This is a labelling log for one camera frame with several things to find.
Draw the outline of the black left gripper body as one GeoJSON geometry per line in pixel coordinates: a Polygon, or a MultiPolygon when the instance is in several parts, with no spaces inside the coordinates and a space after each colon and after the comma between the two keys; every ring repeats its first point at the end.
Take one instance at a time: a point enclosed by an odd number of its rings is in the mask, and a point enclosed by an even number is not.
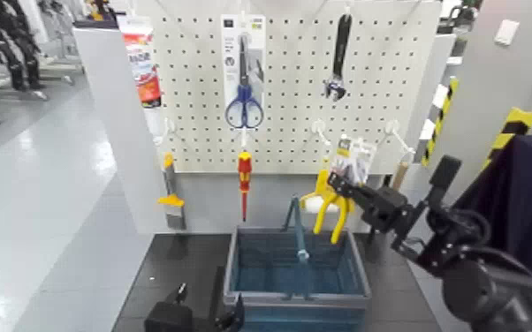
{"type": "Polygon", "coordinates": [[[214,325],[196,316],[189,306],[159,301],[143,322],[145,332],[204,332],[215,331],[214,325]]]}

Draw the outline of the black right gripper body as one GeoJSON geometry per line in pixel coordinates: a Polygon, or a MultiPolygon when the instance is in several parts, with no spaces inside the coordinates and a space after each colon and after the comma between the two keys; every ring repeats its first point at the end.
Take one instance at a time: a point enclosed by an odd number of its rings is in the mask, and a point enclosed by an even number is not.
{"type": "Polygon", "coordinates": [[[396,230],[414,209],[405,195],[388,186],[362,187],[361,194],[362,221],[383,233],[396,230]]]}

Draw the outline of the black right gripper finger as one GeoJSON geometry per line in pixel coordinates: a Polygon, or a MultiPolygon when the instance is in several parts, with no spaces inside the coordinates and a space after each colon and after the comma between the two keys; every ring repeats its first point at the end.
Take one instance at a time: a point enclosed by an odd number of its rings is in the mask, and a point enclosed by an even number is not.
{"type": "Polygon", "coordinates": [[[353,185],[346,177],[332,172],[328,177],[328,185],[334,193],[345,198],[354,198],[362,195],[363,191],[358,185],[353,185]]]}
{"type": "Polygon", "coordinates": [[[350,215],[359,206],[355,203],[354,195],[362,192],[363,188],[359,186],[350,189],[336,189],[335,205],[338,207],[338,215],[350,215]]]}

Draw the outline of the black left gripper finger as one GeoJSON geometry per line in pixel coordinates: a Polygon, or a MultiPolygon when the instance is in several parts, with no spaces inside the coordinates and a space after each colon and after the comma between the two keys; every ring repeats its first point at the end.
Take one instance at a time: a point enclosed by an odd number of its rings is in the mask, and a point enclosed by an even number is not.
{"type": "Polygon", "coordinates": [[[187,298],[187,283],[181,283],[166,297],[165,301],[169,304],[181,305],[187,298]]]}
{"type": "Polygon", "coordinates": [[[215,318],[215,328],[218,331],[239,332],[245,324],[245,305],[243,296],[239,293],[233,309],[215,318]]]}

